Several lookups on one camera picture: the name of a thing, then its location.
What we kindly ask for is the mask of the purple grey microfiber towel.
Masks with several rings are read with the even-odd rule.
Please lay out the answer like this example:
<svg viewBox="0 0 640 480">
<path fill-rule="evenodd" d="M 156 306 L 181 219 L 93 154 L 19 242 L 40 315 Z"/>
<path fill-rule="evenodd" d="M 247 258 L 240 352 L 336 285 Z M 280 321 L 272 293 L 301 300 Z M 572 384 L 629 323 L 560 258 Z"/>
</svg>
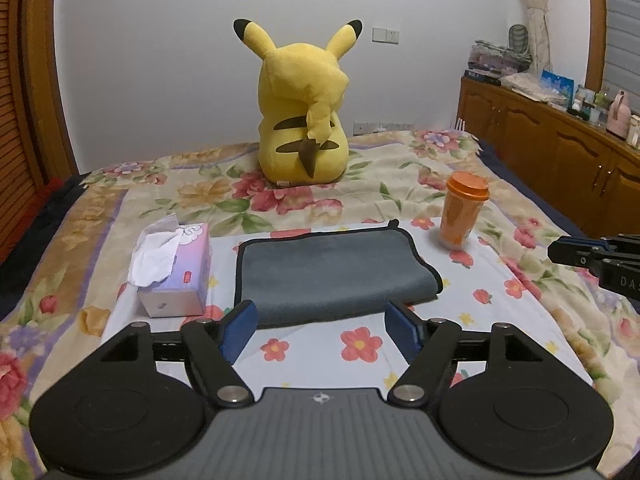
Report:
<svg viewBox="0 0 640 480">
<path fill-rule="evenodd" d="M 277 328 L 380 313 L 442 292 L 442 277 L 397 220 L 342 232 L 248 240 L 235 266 L 234 302 L 252 302 L 257 326 Z"/>
</svg>

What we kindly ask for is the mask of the brown wooden sideboard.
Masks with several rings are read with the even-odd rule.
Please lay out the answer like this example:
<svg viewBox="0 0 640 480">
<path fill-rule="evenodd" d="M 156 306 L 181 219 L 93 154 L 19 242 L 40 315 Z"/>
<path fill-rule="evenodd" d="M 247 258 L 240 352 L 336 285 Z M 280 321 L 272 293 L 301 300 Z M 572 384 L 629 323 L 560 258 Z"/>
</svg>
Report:
<svg viewBox="0 0 640 480">
<path fill-rule="evenodd" d="M 639 232 L 639 152 L 611 133 L 469 77 L 458 116 L 500 162 L 592 236 Z"/>
</svg>

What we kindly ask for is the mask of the white fruit print cloth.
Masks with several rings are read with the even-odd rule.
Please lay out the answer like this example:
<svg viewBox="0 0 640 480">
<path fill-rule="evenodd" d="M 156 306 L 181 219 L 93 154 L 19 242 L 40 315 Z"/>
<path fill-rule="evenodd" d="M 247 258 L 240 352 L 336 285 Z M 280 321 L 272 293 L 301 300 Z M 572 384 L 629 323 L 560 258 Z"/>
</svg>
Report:
<svg viewBox="0 0 640 480">
<path fill-rule="evenodd" d="M 473 232 L 467 256 L 449 255 L 439 245 L 437 227 L 401 221 L 421 257 L 439 272 L 444 290 L 434 301 L 410 306 L 420 318 L 446 318 L 464 330 L 490 332 L 491 325 L 515 325 L 559 359 L 588 385 L 593 381 L 562 335 L 559 325 L 512 270 Z M 254 238 L 282 238 L 321 231 L 371 229 L 376 224 L 297 229 L 210 239 L 209 290 L 204 318 L 219 320 L 232 308 L 238 244 Z M 136 290 L 122 284 L 101 344 L 131 322 L 148 322 L 152 332 L 173 332 L 196 318 L 149 318 Z M 378 388 L 383 398 L 408 367 L 387 336 L 384 315 L 256 330 L 234 362 L 235 371 L 257 399 L 274 388 Z"/>
</svg>

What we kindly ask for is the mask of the purple tissue box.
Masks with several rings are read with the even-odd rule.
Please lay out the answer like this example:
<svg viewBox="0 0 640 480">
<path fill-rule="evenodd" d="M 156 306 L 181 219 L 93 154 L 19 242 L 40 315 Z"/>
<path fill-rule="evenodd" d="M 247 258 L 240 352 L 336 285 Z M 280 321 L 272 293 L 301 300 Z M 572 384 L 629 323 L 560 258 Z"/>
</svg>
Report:
<svg viewBox="0 0 640 480">
<path fill-rule="evenodd" d="M 208 225 L 182 224 L 168 214 L 141 231 L 128 283 L 151 318 L 199 316 L 206 306 L 209 263 Z"/>
</svg>

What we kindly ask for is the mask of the orange plastic cup with lid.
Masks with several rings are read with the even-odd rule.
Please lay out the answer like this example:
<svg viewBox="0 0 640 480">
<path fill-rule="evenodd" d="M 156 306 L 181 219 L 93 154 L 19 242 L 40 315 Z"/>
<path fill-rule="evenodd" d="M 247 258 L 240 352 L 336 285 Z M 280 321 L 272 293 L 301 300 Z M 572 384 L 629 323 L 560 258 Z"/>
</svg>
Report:
<svg viewBox="0 0 640 480">
<path fill-rule="evenodd" d="M 489 200 L 488 182 L 467 171 L 454 171 L 446 182 L 439 238 L 450 249 L 464 247 L 480 210 Z"/>
</svg>

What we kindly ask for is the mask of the pink bottle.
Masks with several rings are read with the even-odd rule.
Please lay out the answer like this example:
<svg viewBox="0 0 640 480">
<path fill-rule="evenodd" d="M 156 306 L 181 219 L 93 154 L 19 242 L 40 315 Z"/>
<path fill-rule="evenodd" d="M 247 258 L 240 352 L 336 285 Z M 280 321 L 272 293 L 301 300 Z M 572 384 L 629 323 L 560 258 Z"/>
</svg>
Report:
<svg viewBox="0 0 640 480">
<path fill-rule="evenodd" d="M 606 131 L 626 140 L 629 131 L 631 109 L 628 96 L 624 90 L 617 92 L 613 102 L 608 108 L 608 120 Z"/>
</svg>

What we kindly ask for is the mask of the blue picture card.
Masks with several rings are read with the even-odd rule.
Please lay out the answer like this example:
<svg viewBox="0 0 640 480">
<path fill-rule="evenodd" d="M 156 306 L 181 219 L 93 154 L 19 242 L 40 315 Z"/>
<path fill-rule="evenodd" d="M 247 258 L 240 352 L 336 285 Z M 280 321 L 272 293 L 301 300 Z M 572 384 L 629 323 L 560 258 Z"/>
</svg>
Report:
<svg viewBox="0 0 640 480">
<path fill-rule="evenodd" d="M 573 102 L 575 83 L 573 79 L 543 70 L 540 75 L 541 88 L 550 96 L 550 103 L 567 108 Z"/>
</svg>

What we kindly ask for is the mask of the floral bed cover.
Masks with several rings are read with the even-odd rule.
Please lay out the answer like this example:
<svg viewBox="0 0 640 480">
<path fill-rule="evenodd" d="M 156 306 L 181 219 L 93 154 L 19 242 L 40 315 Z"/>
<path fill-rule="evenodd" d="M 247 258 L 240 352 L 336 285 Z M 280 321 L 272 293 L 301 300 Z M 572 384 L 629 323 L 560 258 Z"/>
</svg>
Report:
<svg viewBox="0 0 640 480">
<path fill-rule="evenodd" d="M 477 232 L 541 302 L 608 401 L 615 429 L 599 469 L 612 476 L 639 451 L 639 317 L 584 269 L 552 263 L 548 245 L 573 225 L 506 169 L 486 142 L 461 131 L 396 132 L 352 142 L 341 180 L 275 188 L 250 144 L 120 162 L 50 199 L 1 268 L 1 474 L 35 479 L 32 404 L 101 343 L 126 286 L 140 232 L 168 214 L 216 238 L 390 220 L 434 226 L 454 171 L 484 178 Z"/>
</svg>

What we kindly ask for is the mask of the stack of folded clothes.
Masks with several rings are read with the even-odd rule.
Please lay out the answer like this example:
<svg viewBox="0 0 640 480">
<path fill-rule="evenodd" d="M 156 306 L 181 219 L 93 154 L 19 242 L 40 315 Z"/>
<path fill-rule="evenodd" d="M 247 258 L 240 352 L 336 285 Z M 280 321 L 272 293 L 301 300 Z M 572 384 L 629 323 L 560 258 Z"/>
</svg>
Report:
<svg viewBox="0 0 640 480">
<path fill-rule="evenodd" d="M 531 62 L 532 58 L 527 53 L 518 53 L 491 42 L 476 40 L 472 45 L 468 67 L 463 76 L 500 86 L 503 77 L 526 72 Z"/>
</svg>

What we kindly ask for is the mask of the yellow Pikachu plush toy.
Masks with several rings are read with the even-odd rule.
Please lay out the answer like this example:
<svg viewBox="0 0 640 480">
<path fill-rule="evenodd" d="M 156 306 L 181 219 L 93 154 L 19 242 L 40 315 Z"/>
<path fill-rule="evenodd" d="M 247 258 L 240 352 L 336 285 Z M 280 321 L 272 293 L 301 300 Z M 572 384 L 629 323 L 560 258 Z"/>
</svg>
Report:
<svg viewBox="0 0 640 480">
<path fill-rule="evenodd" d="M 349 147 L 337 112 L 348 76 L 338 61 L 356 44 L 362 23 L 352 20 L 328 44 L 278 47 L 257 23 L 238 18 L 239 40 L 262 61 L 258 77 L 258 162 L 277 186 L 327 184 L 344 174 Z"/>
</svg>

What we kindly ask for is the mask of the beige tied curtain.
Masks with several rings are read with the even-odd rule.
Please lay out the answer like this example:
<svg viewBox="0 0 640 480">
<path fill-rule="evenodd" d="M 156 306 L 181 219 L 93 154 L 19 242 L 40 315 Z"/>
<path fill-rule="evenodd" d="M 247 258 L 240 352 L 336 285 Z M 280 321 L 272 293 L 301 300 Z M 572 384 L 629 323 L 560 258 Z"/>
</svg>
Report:
<svg viewBox="0 0 640 480">
<path fill-rule="evenodd" d="M 552 70 L 548 27 L 549 0 L 525 0 L 525 2 L 532 69 L 540 75 L 544 70 Z"/>
</svg>

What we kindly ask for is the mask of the white wall switch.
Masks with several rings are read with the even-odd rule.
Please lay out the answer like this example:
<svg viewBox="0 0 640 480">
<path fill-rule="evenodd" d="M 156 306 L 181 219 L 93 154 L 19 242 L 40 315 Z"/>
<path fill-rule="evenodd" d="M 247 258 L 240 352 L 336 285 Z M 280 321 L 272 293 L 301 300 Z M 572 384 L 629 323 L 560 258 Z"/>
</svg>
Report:
<svg viewBox="0 0 640 480">
<path fill-rule="evenodd" d="M 399 44 L 399 32 L 393 29 L 373 27 L 372 41 L 377 44 Z"/>
</svg>

